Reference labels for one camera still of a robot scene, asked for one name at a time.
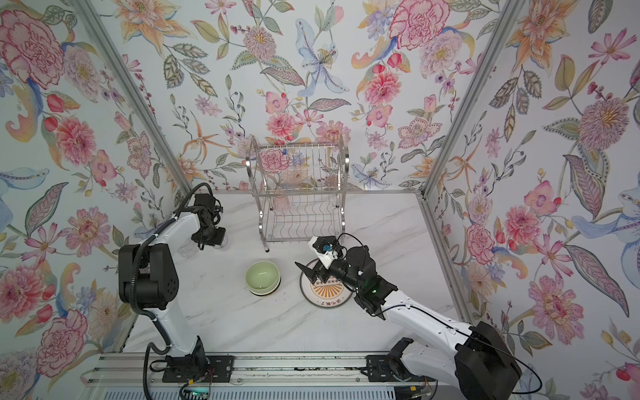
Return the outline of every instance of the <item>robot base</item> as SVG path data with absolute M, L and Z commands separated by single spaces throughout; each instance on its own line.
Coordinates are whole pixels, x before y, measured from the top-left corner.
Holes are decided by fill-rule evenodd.
M 198 337 L 193 352 L 184 357 L 164 358 L 166 368 L 162 377 L 165 383 L 184 383 L 189 380 L 210 380 L 211 382 L 228 383 L 234 366 L 233 356 L 207 356 Z
M 410 373 L 402 363 L 402 354 L 409 344 L 413 343 L 413 339 L 403 337 L 389 351 L 387 355 L 369 355 L 367 356 L 367 367 L 363 372 L 367 373 L 369 382 L 393 382 L 393 381 L 420 381 L 424 380 L 424 376 L 416 376 Z

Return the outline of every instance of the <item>orange sunburst logo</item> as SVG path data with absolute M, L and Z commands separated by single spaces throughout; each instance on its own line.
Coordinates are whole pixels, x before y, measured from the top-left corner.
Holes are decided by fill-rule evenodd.
M 311 285 L 311 288 L 323 299 L 334 298 L 344 290 L 342 282 L 333 277 L 329 278 L 325 284 L 318 280 L 315 284 Z

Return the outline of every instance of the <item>green bowl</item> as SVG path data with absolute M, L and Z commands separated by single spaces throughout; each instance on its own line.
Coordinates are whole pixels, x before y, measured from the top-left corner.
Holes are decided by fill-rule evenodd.
M 251 293 L 266 296 L 280 285 L 280 271 L 271 261 L 258 261 L 247 269 L 244 279 Z

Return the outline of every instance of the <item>floral wallpaper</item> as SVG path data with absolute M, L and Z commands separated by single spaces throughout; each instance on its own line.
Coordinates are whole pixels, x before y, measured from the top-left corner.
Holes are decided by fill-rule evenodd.
M 500 12 L 499 0 L 93 3 L 140 60 L 131 71 L 185 174 L 217 190 L 248 188 L 250 135 L 342 138 L 351 189 L 417 189 Z M 311 178 L 303 187 L 325 185 Z
M 66 2 L 0 1 L 0 85 L 0 398 L 76 398 L 131 323 L 119 247 L 180 195 Z
M 543 380 L 526 400 L 640 399 L 638 17 L 527 0 L 428 193 L 470 315 Z

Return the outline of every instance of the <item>metal corner post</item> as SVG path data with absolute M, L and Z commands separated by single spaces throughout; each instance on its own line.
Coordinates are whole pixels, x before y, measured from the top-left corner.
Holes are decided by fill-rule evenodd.
M 465 93 L 462 104 L 460 104 L 458 114 L 456 114 L 453 124 L 451 125 L 451 129 L 449 130 L 449 134 L 442 146 L 442 150 L 436 158 L 436 163 L 431 169 L 431 173 L 429 174 L 427 181 L 420 188 L 423 198 L 427 198 L 429 192 L 431 192 L 431 190 L 436 186 L 436 182 L 442 175 L 449 155 L 453 150 L 453 146 L 455 146 L 458 138 L 460 137 L 460 132 L 462 128 L 464 128 L 468 117 L 471 115 L 473 108 L 480 97 L 484 84 L 489 80 L 489 74 L 495 64 L 495 60 L 497 60 L 498 55 L 504 47 L 507 36 L 509 35 L 511 28 L 517 20 L 518 14 L 525 3 L 525 0 L 506 1 L 506 4 L 498 17 L 498 21 L 495 24 L 495 29 L 489 39 L 489 43 L 486 46 L 483 60 L 480 63 L 479 68 L 476 70 L 476 74 Z
M 183 193 L 187 193 L 191 190 L 191 184 L 184 175 L 184 172 L 182 172 L 178 160 L 171 152 L 171 147 L 169 143 L 166 142 L 162 130 L 156 122 L 156 118 L 145 104 L 140 92 L 136 89 L 136 83 L 133 81 L 127 66 L 122 61 L 120 53 L 116 50 L 91 0 L 69 0 L 69 2 L 76 11 L 78 19 L 84 24 L 84 28 L 87 30 L 89 37 L 93 40 L 93 45 L 98 48 L 98 51 L 104 57 L 106 65 L 122 85 L 122 89 L 129 99 L 131 108 L 142 120 L 142 124 L 149 133 L 149 136 L 151 136 L 156 150 L 164 159 L 171 176 L 176 181 L 180 190 L 182 190 Z
M 440 266 L 442 267 L 445 280 L 449 285 L 449 291 L 451 292 L 451 297 L 454 301 L 456 311 L 458 311 L 458 315 L 463 321 L 470 324 L 475 324 L 476 321 L 471 318 L 470 312 L 467 308 L 465 290 L 461 286 L 460 280 L 456 278 L 456 271 L 452 260 L 449 257 L 449 252 L 447 251 L 444 240 L 442 239 L 440 229 L 436 224 L 435 217 L 429 210 L 428 198 L 429 195 L 437 189 L 438 179 L 443 174 L 447 160 L 449 159 L 458 138 L 461 136 L 462 128 L 464 128 L 469 116 L 473 113 L 474 107 L 480 98 L 482 89 L 484 88 L 485 83 L 489 80 L 489 74 L 493 69 L 495 61 L 499 57 L 501 50 L 504 48 L 504 43 L 507 40 L 511 28 L 516 22 L 520 10 L 525 3 L 526 2 L 524 0 L 507 0 L 505 2 L 502 13 L 496 22 L 493 35 L 486 47 L 483 61 L 476 70 L 475 77 L 464 96 L 462 104 L 460 105 L 460 110 L 454 118 L 451 130 L 449 131 L 444 146 L 442 147 L 442 151 L 438 155 L 436 163 L 432 168 L 427 181 L 423 183 L 420 187 L 420 193 L 417 194 L 418 203 L 420 203 L 420 209 L 429 230 L 429 235 L 431 236 L 433 246 L 436 250 L 436 255 L 440 262 Z

